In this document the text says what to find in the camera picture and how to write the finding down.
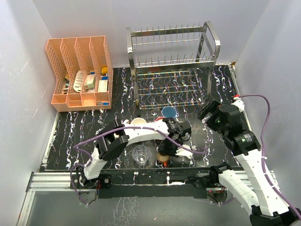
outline metal wire rack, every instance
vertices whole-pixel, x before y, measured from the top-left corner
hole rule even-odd
[[[198,105],[203,101],[194,69],[210,67],[209,96],[220,41],[210,21],[203,27],[152,27],[137,32],[127,28],[127,52],[137,109]]]

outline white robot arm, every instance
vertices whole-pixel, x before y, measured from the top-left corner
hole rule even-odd
[[[201,120],[208,113],[212,114],[206,121],[207,126],[222,135],[225,145],[246,171],[254,191],[225,162],[211,167],[210,175],[205,177],[233,193],[250,215],[253,226],[291,225],[298,218],[286,201],[273,190],[275,185],[266,180],[266,175],[271,181],[272,177],[262,161],[260,144],[252,131],[243,129],[240,113],[244,110],[244,104],[239,97],[234,99],[231,105],[211,101],[198,118]],[[263,173],[261,164],[264,164],[266,173]]]
[[[99,176],[100,171],[103,169],[107,161],[117,158],[123,152],[124,148],[130,144],[147,141],[147,140],[158,140],[159,152],[162,155],[169,156],[186,156],[187,158],[192,158],[192,152],[178,148],[168,140],[162,134],[158,133],[156,130],[160,130],[165,135],[170,136],[177,143],[182,144],[186,137],[191,136],[190,124],[185,122],[176,122],[174,119],[168,118],[164,120],[159,120],[155,122],[149,122],[145,124],[121,124],[120,121],[114,121],[111,125],[108,125],[101,132],[104,133],[107,130],[111,130],[118,127],[148,127],[154,128],[153,130],[146,129],[125,129],[119,133],[103,137],[97,141],[97,145],[92,153],[92,161],[89,160],[86,165],[89,166],[84,168],[85,180],[92,180]],[[186,148],[193,149],[188,145],[183,145]]]

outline orange desk organizer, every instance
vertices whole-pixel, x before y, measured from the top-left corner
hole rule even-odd
[[[49,39],[46,52],[56,77],[51,104],[57,111],[111,109],[113,68],[105,36]],[[108,68],[108,91],[97,92],[101,70],[104,67]],[[75,77],[79,70],[83,73],[81,93],[73,89]],[[89,92],[84,87],[84,81],[91,70],[95,71],[96,76],[94,92]],[[66,71],[70,82],[67,93],[64,93]],[[99,102],[107,103],[107,105],[97,105]]]

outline small box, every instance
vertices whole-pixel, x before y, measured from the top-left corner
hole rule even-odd
[[[104,74],[106,74],[106,73],[108,73],[108,68],[107,68],[107,67],[103,67],[103,68],[102,68],[101,75],[104,75]]]
[[[93,89],[95,87],[95,74],[87,76],[84,86],[86,89]]]
[[[65,79],[67,79],[68,81],[70,81],[69,74],[68,74],[68,71],[67,71],[67,70],[66,70],[66,72],[65,72]]]
[[[108,80],[100,80],[98,83],[98,92],[108,91]]]

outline glass cup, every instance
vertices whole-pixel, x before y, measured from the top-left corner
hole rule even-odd
[[[150,150],[148,147],[144,145],[138,145],[132,150],[132,156],[135,162],[143,166],[147,163],[147,161],[150,159]]]

